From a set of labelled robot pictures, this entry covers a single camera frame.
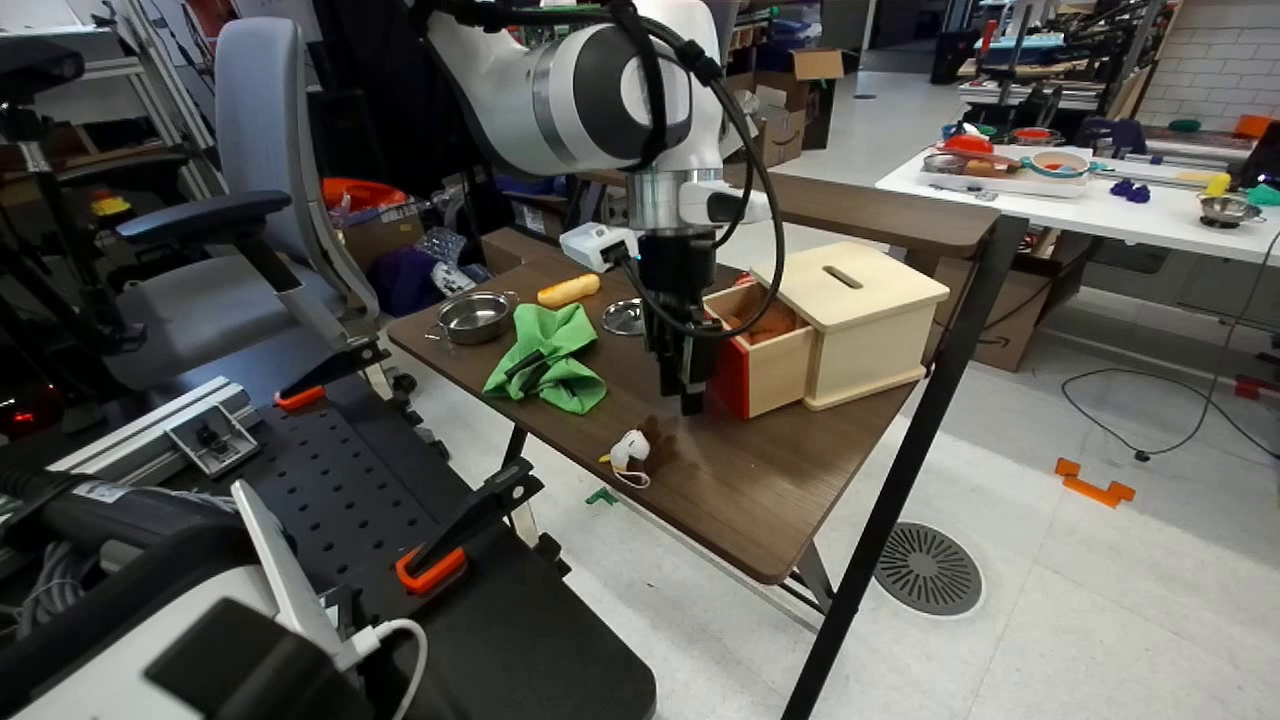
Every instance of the white table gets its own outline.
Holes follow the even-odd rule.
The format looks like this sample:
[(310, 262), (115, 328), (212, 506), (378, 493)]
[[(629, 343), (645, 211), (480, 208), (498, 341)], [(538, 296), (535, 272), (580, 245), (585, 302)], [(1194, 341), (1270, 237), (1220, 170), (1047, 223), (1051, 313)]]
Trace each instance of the white table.
[(1239, 228), (1209, 228), (1199, 223), (1199, 195), (1190, 189), (1153, 189), (1153, 203), (1127, 203), (1113, 195), (1113, 179), (1087, 179), (1080, 202), (1051, 195), (972, 195), (972, 192), (939, 192), (921, 178), (924, 157), (904, 160), (897, 173), (880, 178), (877, 189), (935, 195), (953, 203), (992, 203), (1004, 216), (1025, 216), (1044, 228), (1109, 237), (1124, 245), (1153, 245), (1190, 257), (1220, 257), (1260, 265), (1269, 257), (1270, 237), (1280, 232), (1275, 216), (1248, 220)]

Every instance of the white cable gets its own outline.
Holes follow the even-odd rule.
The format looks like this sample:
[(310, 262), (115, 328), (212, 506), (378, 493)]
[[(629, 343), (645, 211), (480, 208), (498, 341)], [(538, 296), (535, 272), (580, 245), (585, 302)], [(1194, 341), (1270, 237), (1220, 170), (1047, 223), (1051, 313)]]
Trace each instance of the white cable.
[(352, 647), (356, 647), (356, 657), (365, 660), (365, 657), (370, 657), (377, 647), (383, 647), (383, 641), (396, 637), (396, 632), (407, 632), (407, 637), (415, 641), (415, 660), (410, 660), (402, 697), (400, 697), (396, 716), (392, 716), (392, 720), (402, 720), (415, 689), (419, 689), (422, 676), (429, 676), (429, 647), (432, 647), (432, 644), (429, 644), (429, 632), (422, 632), (415, 622), (396, 616), (396, 622), (383, 622), (383, 624), (377, 624), (377, 627), (356, 632), (356, 637), (352, 637)]

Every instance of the floor drain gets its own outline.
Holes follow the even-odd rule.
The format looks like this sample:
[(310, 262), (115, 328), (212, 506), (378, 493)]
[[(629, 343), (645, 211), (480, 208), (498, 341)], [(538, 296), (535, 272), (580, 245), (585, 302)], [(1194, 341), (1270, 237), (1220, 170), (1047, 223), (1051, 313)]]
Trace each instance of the floor drain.
[(953, 538), (924, 526), (890, 527), (877, 564), (877, 583), (924, 616), (963, 616), (984, 598), (984, 576), (972, 555)]

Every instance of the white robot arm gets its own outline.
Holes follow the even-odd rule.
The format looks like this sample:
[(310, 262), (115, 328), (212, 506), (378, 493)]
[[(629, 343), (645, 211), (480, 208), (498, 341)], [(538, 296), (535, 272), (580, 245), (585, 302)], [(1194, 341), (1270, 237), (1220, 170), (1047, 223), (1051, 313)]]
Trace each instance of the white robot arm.
[[(723, 183), (723, 91), (709, 89), (720, 41), (709, 3), (625, 0), (546, 18), (432, 0), (415, 11), (462, 98), (470, 137), (498, 165), (529, 178), (632, 170), (646, 347), (658, 357), (663, 398), (701, 412), (709, 341), (720, 333), (701, 310), (714, 270), (714, 223), (762, 216), (762, 195)], [(576, 29), (544, 50), (498, 32), (535, 22)]]

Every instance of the metal pole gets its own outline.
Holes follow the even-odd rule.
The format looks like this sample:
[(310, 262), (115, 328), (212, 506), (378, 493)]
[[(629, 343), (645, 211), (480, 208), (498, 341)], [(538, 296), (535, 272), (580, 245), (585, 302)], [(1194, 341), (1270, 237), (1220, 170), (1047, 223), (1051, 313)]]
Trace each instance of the metal pole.
[(978, 257), (978, 270), (976, 270), (972, 293), (963, 302), (963, 313), (961, 313), (953, 335), (942, 341), (942, 347), (935, 357), (935, 371), (933, 371), (933, 379), (924, 387), (924, 402), (921, 402), (921, 409), (911, 416), (911, 430), (906, 430), (906, 435), (904, 435), (904, 445), (900, 445), (900, 452), (897, 452), (897, 461), (887, 470), (887, 479), (882, 479), (882, 493), (877, 495), (872, 519), (866, 519), (866, 527), (865, 527), (865, 538), (860, 538), (860, 544), (855, 544), (855, 551), (853, 551), (853, 561), (842, 568), (842, 582), (835, 590), (835, 606), (826, 609), (824, 627), (813, 641), (813, 654), (807, 654), (805, 673), (799, 673), (799, 679), (790, 689), (785, 720), (813, 716), (813, 709), (817, 709), (817, 700), (820, 700), (820, 693), (826, 685), (826, 673), (831, 673), (831, 664), (838, 657), (838, 644), (842, 644), (842, 637), (846, 637), (846, 627), (853, 627), (853, 622), (855, 622), (855, 612), (860, 612), (860, 606), (866, 598), (866, 583), (877, 576), (880, 551), (882, 551), (882, 544), (887, 544), (887, 538), (890, 538), (911, 490), (915, 490), (924, 457), (926, 457), (926, 448), (933, 448), (933, 439), (935, 439), (935, 431), (939, 431), (939, 425), (946, 416), (946, 403), (953, 403), (953, 398), (957, 398), (957, 387), (963, 379), (966, 357), (972, 357), (972, 347), (976, 347), (976, 341), (978, 341), (978, 333), (984, 333), (984, 323), (987, 323), (987, 316), (997, 310), (1004, 272), (1011, 270), (1014, 249), (1025, 245), (1025, 232), (1027, 232), (1027, 223), (1025, 220), (1009, 220), (1009, 216), (992, 228), (992, 241), (987, 241), (987, 249)]

